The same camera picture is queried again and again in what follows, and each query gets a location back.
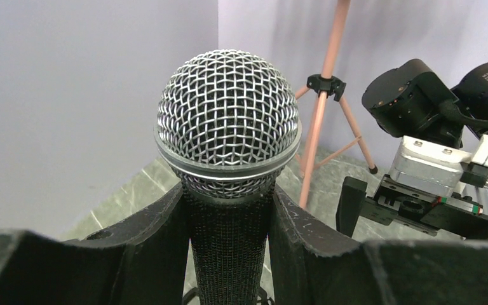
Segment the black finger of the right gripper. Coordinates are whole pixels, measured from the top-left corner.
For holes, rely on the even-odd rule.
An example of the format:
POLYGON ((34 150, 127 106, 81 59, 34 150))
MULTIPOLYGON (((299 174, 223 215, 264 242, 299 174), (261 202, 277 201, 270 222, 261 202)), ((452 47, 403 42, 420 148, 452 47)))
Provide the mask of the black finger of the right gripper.
POLYGON ((367 198, 367 183, 354 177, 345 177, 335 215, 336 230, 352 237, 360 212, 367 198))

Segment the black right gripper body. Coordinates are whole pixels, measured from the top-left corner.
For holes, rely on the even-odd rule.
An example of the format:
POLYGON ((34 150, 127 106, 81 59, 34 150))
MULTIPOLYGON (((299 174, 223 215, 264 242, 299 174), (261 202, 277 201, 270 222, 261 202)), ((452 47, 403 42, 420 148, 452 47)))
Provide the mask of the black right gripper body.
POLYGON ((384 226, 397 222, 431 236, 444 230, 470 240, 488 240, 488 215, 471 196, 426 193, 388 174, 374 195, 366 197, 360 215, 384 226))

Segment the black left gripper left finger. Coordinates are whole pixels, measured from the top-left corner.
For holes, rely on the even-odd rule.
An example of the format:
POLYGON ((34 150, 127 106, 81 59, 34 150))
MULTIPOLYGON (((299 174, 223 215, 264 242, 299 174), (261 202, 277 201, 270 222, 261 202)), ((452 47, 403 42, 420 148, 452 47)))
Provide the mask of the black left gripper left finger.
POLYGON ((180 304, 189 238, 176 185, 83 240, 0 229, 0 304, 180 304))

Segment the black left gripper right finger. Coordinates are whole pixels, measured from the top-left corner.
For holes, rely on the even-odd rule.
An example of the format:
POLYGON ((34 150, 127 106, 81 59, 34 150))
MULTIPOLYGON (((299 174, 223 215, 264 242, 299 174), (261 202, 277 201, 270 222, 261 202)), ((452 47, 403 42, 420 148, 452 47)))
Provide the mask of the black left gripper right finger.
POLYGON ((280 187, 269 256, 277 304, 488 304, 488 241, 359 242, 280 187))

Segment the black microphone silver grille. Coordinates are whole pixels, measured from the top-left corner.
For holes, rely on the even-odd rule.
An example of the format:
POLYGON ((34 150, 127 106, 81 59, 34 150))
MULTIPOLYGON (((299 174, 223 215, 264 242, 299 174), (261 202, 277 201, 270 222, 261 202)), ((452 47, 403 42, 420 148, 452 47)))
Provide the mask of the black microphone silver grille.
POLYGON ((290 83, 257 55, 212 50, 170 76, 154 138, 183 188, 202 291, 246 294, 255 304, 276 179, 301 128, 290 83))

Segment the black tripod shock-mount stand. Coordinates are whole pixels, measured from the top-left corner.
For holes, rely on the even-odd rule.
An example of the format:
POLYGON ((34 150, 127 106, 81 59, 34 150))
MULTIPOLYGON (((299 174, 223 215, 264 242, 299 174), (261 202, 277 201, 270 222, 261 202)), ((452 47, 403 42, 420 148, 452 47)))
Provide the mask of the black tripod shock-mount stand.
MULTIPOLYGON (((276 304, 275 300, 262 287, 258 287, 255 292, 255 304, 276 304)), ((198 287, 194 287, 186 292, 182 296, 181 304, 190 304, 195 298, 199 299, 200 304, 252 304, 250 295, 234 295, 230 292, 215 294, 213 292, 202 291, 198 287)))

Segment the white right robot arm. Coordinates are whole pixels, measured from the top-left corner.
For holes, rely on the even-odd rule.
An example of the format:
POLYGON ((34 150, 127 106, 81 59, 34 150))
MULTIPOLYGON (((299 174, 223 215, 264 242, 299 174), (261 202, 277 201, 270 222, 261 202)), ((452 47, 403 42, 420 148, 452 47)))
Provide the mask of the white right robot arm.
POLYGON ((488 63, 449 88, 415 58, 373 80, 362 104, 401 143, 372 196, 364 181, 345 178, 336 230, 352 236, 365 217, 431 236, 444 230, 488 240, 484 204, 464 193, 488 187, 488 63))

